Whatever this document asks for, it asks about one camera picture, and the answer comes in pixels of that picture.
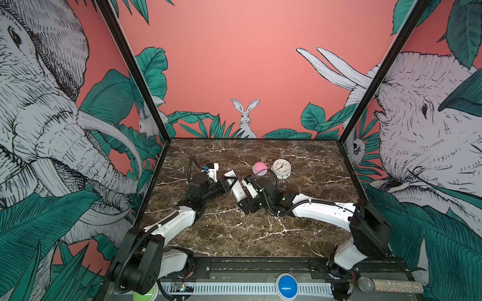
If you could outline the white round alarm clock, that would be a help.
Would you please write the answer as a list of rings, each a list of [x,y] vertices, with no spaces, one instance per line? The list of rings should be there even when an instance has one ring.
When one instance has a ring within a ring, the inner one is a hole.
[[[273,162],[271,170],[276,175],[277,179],[285,180],[290,177],[292,167],[289,161],[285,159],[277,159]]]

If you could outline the small green circuit board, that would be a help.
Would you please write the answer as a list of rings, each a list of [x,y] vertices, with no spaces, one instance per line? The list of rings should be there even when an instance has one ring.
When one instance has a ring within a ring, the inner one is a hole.
[[[172,284],[171,293],[193,293],[194,289],[194,283],[178,282]]]

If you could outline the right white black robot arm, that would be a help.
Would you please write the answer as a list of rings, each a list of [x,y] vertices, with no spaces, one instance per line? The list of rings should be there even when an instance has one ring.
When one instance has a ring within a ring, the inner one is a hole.
[[[357,203],[325,201],[278,188],[266,177],[235,181],[231,191],[245,214],[265,208],[276,217],[314,219],[349,232],[351,237],[325,263],[325,269],[333,275],[350,271],[367,258],[381,260],[391,256],[389,222],[366,199]]]

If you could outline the glittery silver microphone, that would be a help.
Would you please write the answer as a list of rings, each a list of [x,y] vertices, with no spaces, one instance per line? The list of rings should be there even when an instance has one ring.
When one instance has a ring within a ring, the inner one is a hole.
[[[407,280],[373,279],[360,277],[357,280],[360,290],[363,292],[392,292],[423,294],[424,287],[419,282]]]

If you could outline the black front mounting rail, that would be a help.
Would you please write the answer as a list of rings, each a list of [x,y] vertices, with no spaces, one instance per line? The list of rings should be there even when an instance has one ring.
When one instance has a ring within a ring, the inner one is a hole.
[[[313,280],[352,279],[371,276],[382,279],[413,280],[406,263],[400,258],[364,259],[351,270],[329,267],[325,257],[194,257],[191,265],[173,272],[170,279],[209,279],[216,273],[307,274]]]

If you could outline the pink push button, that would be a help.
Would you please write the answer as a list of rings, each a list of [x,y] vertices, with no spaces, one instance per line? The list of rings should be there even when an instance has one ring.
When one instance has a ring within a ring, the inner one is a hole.
[[[268,172],[268,167],[263,162],[257,162],[252,167],[253,175],[255,176],[265,176]]]

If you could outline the blue push button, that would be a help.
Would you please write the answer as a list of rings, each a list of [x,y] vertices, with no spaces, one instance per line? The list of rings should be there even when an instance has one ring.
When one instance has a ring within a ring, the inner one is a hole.
[[[296,279],[288,273],[280,274],[275,283],[277,295],[286,301],[292,301],[297,297],[298,284]]]

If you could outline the white remote control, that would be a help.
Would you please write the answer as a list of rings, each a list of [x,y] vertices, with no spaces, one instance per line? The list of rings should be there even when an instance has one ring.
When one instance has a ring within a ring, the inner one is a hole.
[[[227,172],[224,174],[226,180],[227,180],[227,183],[229,184],[230,186],[230,190],[232,192],[232,194],[234,195],[235,199],[237,200],[237,202],[240,202],[244,199],[247,198],[246,196],[246,193],[241,185],[241,183],[239,182],[235,172],[233,170]]]

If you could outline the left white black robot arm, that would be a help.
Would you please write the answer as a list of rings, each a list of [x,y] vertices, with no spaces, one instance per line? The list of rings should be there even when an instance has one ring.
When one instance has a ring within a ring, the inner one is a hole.
[[[151,226],[131,228],[106,274],[115,292],[144,295],[159,278],[184,270],[190,257],[188,251],[174,248],[164,252],[167,243],[195,224],[209,201],[231,191],[237,183],[233,171],[216,180],[206,172],[197,173],[190,178],[187,193],[172,214]]]

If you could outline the green push button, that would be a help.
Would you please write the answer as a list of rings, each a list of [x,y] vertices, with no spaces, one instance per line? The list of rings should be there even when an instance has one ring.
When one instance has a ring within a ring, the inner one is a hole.
[[[134,292],[133,301],[155,301],[158,294],[159,294],[159,289],[155,285],[153,288],[150,289],[149,292],[145,293],[144,295]]]

